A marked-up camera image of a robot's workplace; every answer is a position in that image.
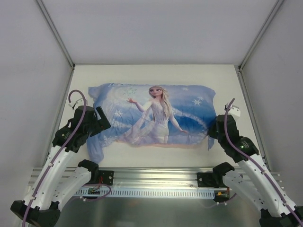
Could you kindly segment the blue and pink printed pillowcase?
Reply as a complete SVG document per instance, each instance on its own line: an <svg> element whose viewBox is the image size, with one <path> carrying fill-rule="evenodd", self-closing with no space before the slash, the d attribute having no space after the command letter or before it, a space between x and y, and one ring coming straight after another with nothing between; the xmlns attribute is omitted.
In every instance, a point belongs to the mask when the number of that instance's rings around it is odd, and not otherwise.
<svg viewBox="0 0 303 227"><path fill-rule="evenodd" d="M215 91L200 85L106 83L88 89L110 128L87 141L89 158L98 163L114 142L134 147L188 148L214 140L208 132L216 118Z"/></svg>

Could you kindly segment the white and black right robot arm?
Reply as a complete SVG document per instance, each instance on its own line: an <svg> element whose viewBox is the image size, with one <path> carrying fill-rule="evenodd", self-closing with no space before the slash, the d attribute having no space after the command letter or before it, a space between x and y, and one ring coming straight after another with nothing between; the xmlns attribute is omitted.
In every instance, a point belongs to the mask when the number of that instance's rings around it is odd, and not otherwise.
<svg viewBox="0 0 303 227"><path fill-rule="evenodd" d="M238 164L251 183L242 180L240 173L227 162L213 168L209 185L226 186L260 212L262 227L301 227L303 208L296 205L278 185L258 149L247 137L239 134L235 119L229 115L215 118L209 136L216 139L226 155Z"/></svg>

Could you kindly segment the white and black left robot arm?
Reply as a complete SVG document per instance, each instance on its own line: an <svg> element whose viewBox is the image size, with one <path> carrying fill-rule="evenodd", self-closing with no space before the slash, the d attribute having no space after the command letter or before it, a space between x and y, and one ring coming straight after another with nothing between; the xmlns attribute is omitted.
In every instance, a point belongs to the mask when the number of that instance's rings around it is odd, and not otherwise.
<svg viewBox="0 0 303 227"><path fill-rule="evenodd" d="M78 189L95 184L99 179L97 163L82 160L68 180L59 185L68 162L90 137L111 127L102 108L81 105L73 118L59 129L52 141L52 148L31 190L22 200L13 201L10 210L22 220L35 227L53 227L61 211Z"/></svg>

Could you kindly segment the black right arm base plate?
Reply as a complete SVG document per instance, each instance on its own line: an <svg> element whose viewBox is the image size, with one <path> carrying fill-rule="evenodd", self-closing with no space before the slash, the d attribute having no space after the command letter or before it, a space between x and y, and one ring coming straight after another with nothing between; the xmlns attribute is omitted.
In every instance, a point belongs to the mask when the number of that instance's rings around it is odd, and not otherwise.
<svg viewBox="0 0 303 227"><path fill-rule="evenodd" d="M203 188L219 188L219 183L214 173L197 173L197 186Z"/></svg>

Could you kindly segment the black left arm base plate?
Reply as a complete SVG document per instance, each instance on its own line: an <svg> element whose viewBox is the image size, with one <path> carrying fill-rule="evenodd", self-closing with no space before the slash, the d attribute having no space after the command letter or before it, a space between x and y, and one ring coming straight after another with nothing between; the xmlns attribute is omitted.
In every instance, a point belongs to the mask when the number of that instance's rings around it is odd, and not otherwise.
<svg viewBox="0 0 303 227"><path fill-rule="evenodd" d="M112 186L113 180L114 180L114 171L98 170L93 174L88 184L106 184Z"/></svg>

